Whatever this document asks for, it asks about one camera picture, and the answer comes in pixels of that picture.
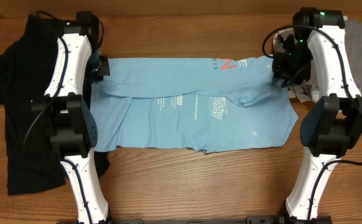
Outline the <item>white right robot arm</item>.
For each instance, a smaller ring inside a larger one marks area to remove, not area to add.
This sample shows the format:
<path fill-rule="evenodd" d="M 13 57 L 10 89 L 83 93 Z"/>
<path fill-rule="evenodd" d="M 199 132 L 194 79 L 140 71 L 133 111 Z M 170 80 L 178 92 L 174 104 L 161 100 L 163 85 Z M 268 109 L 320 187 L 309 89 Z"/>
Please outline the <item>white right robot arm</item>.
<path fill-rule="evenodd" d="M 342 12 L 303 7 L 290 28 L 286 38 L 280 29 L 270 33 L 273 81 L 284 87 L 315 81 L 319 99 L 300 125 L 304 157 L 280 213 L 249 217 L 248 223 L 330 223 L 318 215 L 320 199 L 334 168 L 362 134 L 362 95 L 348 63 Z"/>

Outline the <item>light blue t-shirt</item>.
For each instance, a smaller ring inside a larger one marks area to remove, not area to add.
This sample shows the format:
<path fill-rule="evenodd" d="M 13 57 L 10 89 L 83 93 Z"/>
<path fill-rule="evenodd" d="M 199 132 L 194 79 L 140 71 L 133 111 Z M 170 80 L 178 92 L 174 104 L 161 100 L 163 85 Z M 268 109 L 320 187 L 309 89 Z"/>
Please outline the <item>light blue t-shirt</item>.
<path fill-rule="evenodd" d="M 114 58 L 109 69 L 91 96 L 100 152 L 280 147 L 298 118 L 264 56 Z"/>

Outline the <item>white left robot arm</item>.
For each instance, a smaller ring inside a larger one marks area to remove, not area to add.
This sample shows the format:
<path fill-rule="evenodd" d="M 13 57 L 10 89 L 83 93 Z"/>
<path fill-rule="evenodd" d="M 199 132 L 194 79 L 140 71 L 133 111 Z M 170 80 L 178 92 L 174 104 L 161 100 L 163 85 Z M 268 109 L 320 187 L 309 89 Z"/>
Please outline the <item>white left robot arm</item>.
<path fill-rule="evenodd" d="M 91 11 L 74 20 L 47 14 L 55 28 L 57 58 L 42 98 L 33 102 L 36 117 L 24 141 L 39 127 L 65 171 L 77 205 L 77 223 L 112 223 L 109 204 L 95 165 L 98 127 L 90 110 L 91 86 L 109 75 L 108 59 L 100 55 L 104 29 Z"/>

